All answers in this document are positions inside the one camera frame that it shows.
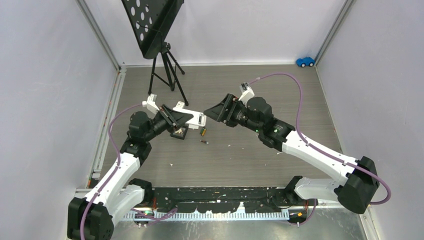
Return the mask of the black music stand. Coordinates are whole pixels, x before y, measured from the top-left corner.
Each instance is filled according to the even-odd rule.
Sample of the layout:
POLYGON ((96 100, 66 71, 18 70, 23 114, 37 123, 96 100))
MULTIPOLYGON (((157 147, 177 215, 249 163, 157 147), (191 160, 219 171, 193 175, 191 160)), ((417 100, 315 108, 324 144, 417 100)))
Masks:
POLYGON ((185 71, 171 53, 166 37, 179 13, 184 0, 123 0, 127 19, 136 37, 137 45, 146 60, 152 60, 148 94, 152 93, 154 78, 158 78, 171 91, 178 88, 186 106, 189 101, 184 93, 177 71, 185 71))

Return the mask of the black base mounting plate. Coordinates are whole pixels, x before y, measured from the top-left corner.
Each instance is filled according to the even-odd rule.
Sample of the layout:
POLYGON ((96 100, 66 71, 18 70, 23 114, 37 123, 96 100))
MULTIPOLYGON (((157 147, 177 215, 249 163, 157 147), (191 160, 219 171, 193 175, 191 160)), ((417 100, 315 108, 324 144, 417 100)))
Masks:
POLYGON ((160 213, 176 208, 178 213, 276 213, 289 207, 312 207, 314 201, 291 198, 283 187, 155 187, 137 208, 147 207, 160 213))

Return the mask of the white chess pawn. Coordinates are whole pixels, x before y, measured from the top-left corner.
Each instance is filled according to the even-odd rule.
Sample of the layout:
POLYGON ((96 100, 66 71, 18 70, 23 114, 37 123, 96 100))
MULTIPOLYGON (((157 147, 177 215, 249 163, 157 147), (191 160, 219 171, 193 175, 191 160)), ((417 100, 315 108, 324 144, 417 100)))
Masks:
POLYGON ((174 134, 176 134, 176 135, 183 135, 184 134, 184 131, 183 131, 182 128, 180 128, 179 130, 175 131, 174 134))

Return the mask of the black framed display box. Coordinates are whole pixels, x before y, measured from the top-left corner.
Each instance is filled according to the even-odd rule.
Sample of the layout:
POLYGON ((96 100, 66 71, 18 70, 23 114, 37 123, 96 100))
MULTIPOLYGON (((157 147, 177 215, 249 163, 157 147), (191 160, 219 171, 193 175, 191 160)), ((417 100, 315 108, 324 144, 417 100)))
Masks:
POLYGON ((181 127, 180 129, 170 133, 170 136, 175 139, 184 140, 188 132, 187 127, 181 127))

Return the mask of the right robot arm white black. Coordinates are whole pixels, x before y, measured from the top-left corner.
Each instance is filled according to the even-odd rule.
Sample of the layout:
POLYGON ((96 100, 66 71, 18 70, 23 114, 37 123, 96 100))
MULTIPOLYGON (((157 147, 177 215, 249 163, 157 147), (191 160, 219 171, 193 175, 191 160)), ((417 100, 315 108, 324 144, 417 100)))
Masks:
POLYGON ((228 127, 240 125, 250 129, 265 146, 295 156, 329 176, 328 179, 294 176, 284 189, 291 205, 322 199, 337 201, 353 213, 364 214, 372 203, 380 186, 372 159, 366 156, 356 159, 305 137, 294 126, 274 117, 272 107, 264 98, 252 97, 242 102, 228 93, 220 103, 203 113, 228 127))

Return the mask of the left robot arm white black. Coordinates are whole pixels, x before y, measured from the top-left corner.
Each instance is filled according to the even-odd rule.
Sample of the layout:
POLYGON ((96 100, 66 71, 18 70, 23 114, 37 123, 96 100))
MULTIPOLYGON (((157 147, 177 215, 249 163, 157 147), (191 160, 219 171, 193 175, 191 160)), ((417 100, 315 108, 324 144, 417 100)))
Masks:
POLYGON ((133 207, 153 202, 152 184, 130 177, 148 158, 151 140, 164 131, 173 132, 193 118, 193 114, 173 110, 163 104, 154 118, 144 111, 130 117, 127 138, 115 147, 116 160, 104 177, 84 197, 74 197, 68 205, 67 237, 70 240, 109 240, 115 226, 133 207))

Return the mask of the long white remote control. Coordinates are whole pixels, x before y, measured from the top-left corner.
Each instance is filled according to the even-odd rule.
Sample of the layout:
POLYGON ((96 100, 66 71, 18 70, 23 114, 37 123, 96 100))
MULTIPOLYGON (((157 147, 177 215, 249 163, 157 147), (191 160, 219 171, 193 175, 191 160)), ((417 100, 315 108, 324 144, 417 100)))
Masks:
POLYGON ((182 110, 185 108, 185 102, 183 101, 178 101, 177 104, 175 105, 175 107, 173 108, 174 110, 182 110))

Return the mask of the blue toy car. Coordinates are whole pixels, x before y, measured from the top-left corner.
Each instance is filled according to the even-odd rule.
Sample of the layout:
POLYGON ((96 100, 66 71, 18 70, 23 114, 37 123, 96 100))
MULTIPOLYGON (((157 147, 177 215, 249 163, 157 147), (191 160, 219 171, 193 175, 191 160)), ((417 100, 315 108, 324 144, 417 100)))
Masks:
POLYGON ((312 57, 298 58, 295 63, 298 67, 301 68, 313 67, 316 64, 315 60, 312 57))

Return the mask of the green yellow battery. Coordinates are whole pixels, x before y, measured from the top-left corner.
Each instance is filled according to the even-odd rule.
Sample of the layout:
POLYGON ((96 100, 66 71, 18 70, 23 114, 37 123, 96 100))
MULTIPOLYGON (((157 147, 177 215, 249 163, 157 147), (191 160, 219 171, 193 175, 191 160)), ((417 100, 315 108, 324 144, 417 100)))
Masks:
POLYGON ((200 135, 203 137, 205 134, 206 134, 206 128, 205 127, 202 127, 201 128, 201 130, 200 130, 200 135))

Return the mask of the white remote with dark buttons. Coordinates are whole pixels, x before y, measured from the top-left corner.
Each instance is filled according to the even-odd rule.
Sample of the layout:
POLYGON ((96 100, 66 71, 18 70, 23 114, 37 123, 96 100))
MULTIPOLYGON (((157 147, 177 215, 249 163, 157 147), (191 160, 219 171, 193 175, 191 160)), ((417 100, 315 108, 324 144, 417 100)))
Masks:
POLYGON ((174 107, 174 111, 192 115, 192 118, 185 122, 189 129, 197 130, 206 126, 207 116, 199 111, 189 110, 185 108, 174 107))

